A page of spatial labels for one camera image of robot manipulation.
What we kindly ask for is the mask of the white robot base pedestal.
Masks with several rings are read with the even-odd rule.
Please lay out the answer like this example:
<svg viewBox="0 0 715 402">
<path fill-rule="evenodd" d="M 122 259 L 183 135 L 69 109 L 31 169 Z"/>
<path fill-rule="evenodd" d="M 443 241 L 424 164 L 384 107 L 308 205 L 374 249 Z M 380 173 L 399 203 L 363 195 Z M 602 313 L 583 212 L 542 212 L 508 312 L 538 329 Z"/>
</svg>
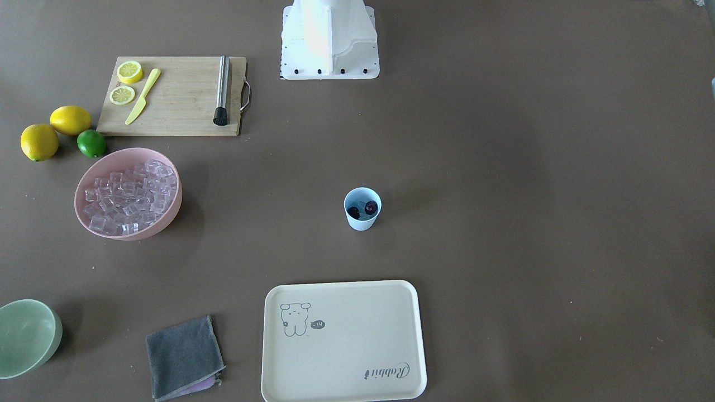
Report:
<svg viewBox="0 0 715 402">
<path fill-rule="evenodd" d="M 375 11 L 363 1 L 294 1 L 283 8 L 281 40 L 281 79 L 380 75 Z"/>
</svg>

